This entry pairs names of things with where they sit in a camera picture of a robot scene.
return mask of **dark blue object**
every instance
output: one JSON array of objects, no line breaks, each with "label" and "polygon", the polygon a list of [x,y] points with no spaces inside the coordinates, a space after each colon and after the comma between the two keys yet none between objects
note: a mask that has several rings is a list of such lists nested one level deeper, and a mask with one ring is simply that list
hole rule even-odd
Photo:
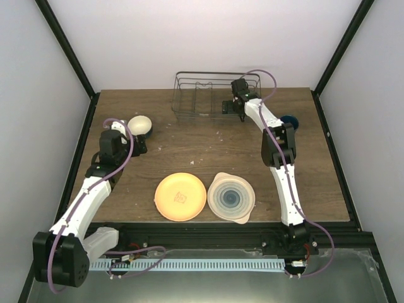
[{"label": "dark blue object", "polygon": [[283,123],[291,123],[293,125],[293,129],[296,131],[299,128],[299,120],[296,117],[291,115],[285,115],[280,118]]},{"label": "dark blue object", "polygon": [[236,191],[229,190],[223,194],[223,204],[229,208],[236,207],[240,200],[240,195]]},{"label": "dark blue object", "polygon": [[148,139],[152,135],[152,132],[153,132],[153,126],[150,128],[150,130],[147,133],[145,133],[145,138]]}]

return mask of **orange plate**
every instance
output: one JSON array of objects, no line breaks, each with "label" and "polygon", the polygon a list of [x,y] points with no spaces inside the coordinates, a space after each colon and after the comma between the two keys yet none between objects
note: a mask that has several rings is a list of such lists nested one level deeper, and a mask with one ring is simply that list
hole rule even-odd
[{"label": "orange plate", "polygon": [[205,206],[206,189],[194,175],[178,172],[160,182],[154,201],[163,217],[176,222],[187,221],[198,216]]}]

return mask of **blue bowl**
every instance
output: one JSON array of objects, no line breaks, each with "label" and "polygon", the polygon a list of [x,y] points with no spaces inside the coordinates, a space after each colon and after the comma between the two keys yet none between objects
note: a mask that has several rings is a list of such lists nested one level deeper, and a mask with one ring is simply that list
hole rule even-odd
[{"label": "blue bowl", "polygon": [[299,128],[299,120],[295,116],[285,115],[280,118],[283,123],[291,123],[293,129],[296,131]]}]

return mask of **plastic container lid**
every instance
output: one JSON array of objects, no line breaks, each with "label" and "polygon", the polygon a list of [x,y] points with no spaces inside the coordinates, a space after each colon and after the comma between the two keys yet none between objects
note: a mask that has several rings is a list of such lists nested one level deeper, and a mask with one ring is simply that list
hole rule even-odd
[{"label": "plastic container lid", "polygon": [[202,211],[206,203],[206,189],[196,176],[178,172],[160,182],[154,201],[163,217],[183,222]]},{"label": "plastic container lid", "polygon": [[221,172],[209,187],[208,204],[219,218],[244,224],[255,205],[254,189],[243,178]]}]

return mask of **black frame edge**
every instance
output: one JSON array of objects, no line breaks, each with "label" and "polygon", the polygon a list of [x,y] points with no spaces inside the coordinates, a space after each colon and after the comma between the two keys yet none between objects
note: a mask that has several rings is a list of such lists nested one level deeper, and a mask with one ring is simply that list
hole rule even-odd
[{"label": "black frame edge", "polygon": [[371,253],[372,253],[373,259],[379,265],[377,272],[380,275],[380,280],[381,280],[381,283],[383,284],[384,292],[386,293],[388,302],[397,303],[396,296],[393,292],[393,288],[391,287],[389,276],[387,275],[386,268],[383,265],[383,261],[381,259],[379,250],[377,249],[376,243],[374,244],[374,247],[371,249]]},{"label": "black frame edge", "polygon": [[372,7],[373,2],[374,0],[362,0],[362,2],[359,4],[358,9],[356,10],[354,16],[352,17],[347,30],[343,34],[340,43],[336,47],[336,50],[333,56],[331,57],[330,62],[328,63],[326,69],[324,70],[323,75],[321,76],[316,86],[316,89],[314,90],[318,95],[321,95],[324,88],[326,87],[328,81],[330,80],[331,76],[334,73],[334,70],[338,66],[338,63],[340,62],[342,56],[347,50],[357,30],[362,24],[362,21],[365,19],[367,12]]},{"label": "black frame edge", "polygon": [[[71,162],[68,178],[65,187],[63,189],[61,201],[56,211],[56,219],[54,223],[56,223],[63,216],[64,212],[68,208],[71,192],[73,191],[74,181],[76,179],[78,167],[80,165],[81,157],[84,152],[84,147],[86,144],[88,133],[90,131],[90,126],[93,121],[93,116],[95,113],[95,108],[98,103],[99,97],[100,93],[96,93],[94,97],[91,99],[90,105],[88,106],[87,114],[83,123],[83,128],[81,129],[76,151],[74,152],[73,160]],[[20,298],[18,299],[18,303],[25,303],[28,301],[34,277],[35,274],[33,272],[33,263],[32,263],[27,275],[27,279],[25,280],[23,289],[21,291]]]},{"label": "black frame edge", "polygon": [[358,214],[355,209],[354,201],[352,200],[352,196],[351,196],[349,188],[348,188],[347,180],[345,178],[345,175],[343,174],[341,162],[340,162],[340,159],[338,158],[338,154],[336,152],[333,137],[330,133],[330,129],[328,127],[328,123],[327,123],[326,117],[324,115],[323,107],[321,106],[319,95],[314,91],[312,91],[311,94],[313,97],[314,105],[316,106],[316,110],[317,110],[318,117],[319,117],[319,120],[321,123],[321,127],[323,128],[324,137],[326,138],[326,142],[328,145],[328,150],[330,151],[331,159],[334,164],[336,176],[338,178],[338,182],[340,183],[342,196],[343,196],[343,199],[345,200],[345,205],[347,207],[350,221],[355,224],[355,227],[357,229],[361,230],[362,227],[360,225],[360,220],[359,220]]},{"label": "black frame edge", "polygon": [[43,16],[45,17],[50,29],[52,30],[53,34],[55,35],[57,41],[59,42],[60,46],[66,57],[68,58],[70,65],[73,67],[77,77],[79,78],[81,84],[83,85],[87,95],[92,98],[95,95],[95,91],[87,78],[83,68],[79,60],[74,53],[69,40],[66,38],[66,35],[63,32],[61,25],[59,24],[49,2],[47,0],[35,0],[37,6],[39,7],[40,11],[42,12]]},{"label": "black frame edge", "polygon": [[61,202],[56,212],[55,223],[63,216],[66,210],[68,210],[71,192],[73,191],[78,167],[80,166],[81,157],[83,156],[84,147],[86,145],[88,133],[90,132],[91,123],[93,122],[93,117],[99,98],[100,93],[96,93],[94,98],[92,98],[90,102],[90,106],[88,107],[87,114],[83,123],[83,128],[81,129],[80,137],[78,139],[76,151],[74,152],[73,161],[70,166],[68,178],[63,189]]}]

